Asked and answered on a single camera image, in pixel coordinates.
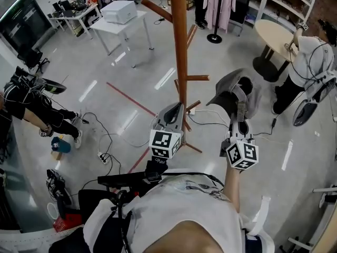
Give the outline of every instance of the hanging garment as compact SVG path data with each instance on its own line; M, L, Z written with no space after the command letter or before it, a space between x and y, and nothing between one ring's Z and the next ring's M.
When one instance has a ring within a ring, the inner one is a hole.
M208 22L209 29L212 29L212 26L215 25L218 1L219 0L204 0L203 8L207 7L206 21ZM235 12L235 3L236 0L222 0L221 2L219 28L224 29L226 33L231 16L231 9Z

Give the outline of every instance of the gray floor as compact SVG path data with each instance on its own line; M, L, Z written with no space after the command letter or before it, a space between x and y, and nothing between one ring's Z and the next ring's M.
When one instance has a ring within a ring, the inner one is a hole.
M137 8L147 11L142 5ZM62 82L68 87L64 93L53 96L53 99L70 110L94 112L110 132L120 130L128 117L136 111L136 118L122 134L123 138L135 145L148 139L148 126L153 116L111 88L107 82L153 113L178 101L173 83L176 73L159 90L154 89L164 74L170 68L176 67L172 25L167 21L154 25L153 22L159 16L152 12L146 19L155 49L148 50L144 28L141 27L129 35L128 45L137 61L135 69L129 67L126 57L115 62L123 52L120 46L107 56L94 33L94 38L89 40L85 34L79 38L74 37L69 29L65 32L58 31L42 48L44 55L51 60L44 77ZM194 23L194 10L187 12L187 23L188 27ZM205 103L214 96L215 84L221 77L239 67L251 68L253 58L259 56L264 47L251 27L245 26L240 37L231 33L231 30L230 28L228 34L219 32L223 38L221 44L207 41L209 30L197 30L188 51L189 73L209 74L211 78L209 82L189 82L188 103L201 100L202 104L197 109L219 111L228 122L228 116L220 107L206 107ZM103 37L110 48L117 46L116 38L107 34ZM272 61L278 66L283 63L277 55L274 55ZM95 80L97 84L79 102L83 92ZM260 108L251 120L254 133L269 132L274 118L271 113L271 85L263 80L261 84L264 90ZM337 113L334 95L331 98L333 110ZM245 215L253 218L258 212L261 196L271 197L264 229L277 245L285 242L288 236L303 238L310 235L310 226L312 222L319 220L321 213L318 209L320 194L311 191L313 188L329 186L336 178L336 125L331 118L329 98L318 106L307 124L295 128L291 121L299 102L300 100L279 116L272 136L262 135L270 141L257 139L260 162L241 174L241 207ZM25 124L23 138L26 139L27 149L31 151L35 161L33 165L25 167L32 186L36 189L37 202L43 207L51 201L45 186L46 169L57 166L72 194L77 193L85 182L105 175L110 169L110 164L103 165L97 157L97 143L105 132L92 115L86 118L90 120L90 124L79 125L84 131L82 147L78 151L73 149L60 163L50 155L50 139L40 138L36 128L22 122ZM198 112L193 118L201 123L222 122L215 113L210 112ZM226 163L218 155L225 127L197 125L192 121L190 125L193 131L187 134L187 141L202 149L203 153L199 154L190 148L180 149L174 159L168 162L169 167L192 168L224 179ZM121 173L127 173L142 156L147 145L135 148L116 135L112 138L112 153L122 164ZM283 171L281 166L290 140L293 141L293 149L286 170ZM107 145L108 138L105 136L101 141L100 151L105 151ZM150 157L150 153L147 153L132 171L143 170ZM117 174L118 169L118 163L114 161L111 173ZM86 188L102 187L91 182Z

